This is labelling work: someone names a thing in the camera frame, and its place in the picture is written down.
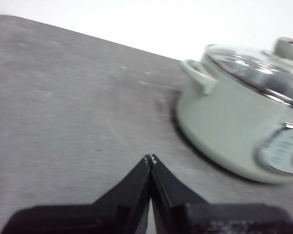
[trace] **table surface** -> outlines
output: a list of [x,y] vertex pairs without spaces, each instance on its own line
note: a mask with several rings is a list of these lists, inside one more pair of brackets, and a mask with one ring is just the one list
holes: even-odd
[[293,183],[243,179],[184,137],[173,109],[187,81],[177,60],[0,16],[0,230],[18,209],[92,203],[148,153],[211,203],[293,217]]

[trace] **lid handle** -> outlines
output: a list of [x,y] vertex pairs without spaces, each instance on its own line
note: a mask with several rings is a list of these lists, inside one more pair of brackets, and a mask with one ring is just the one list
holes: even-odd
[[274,54],[283,59],[293,61],[293,39],[279,38],[274,47]]

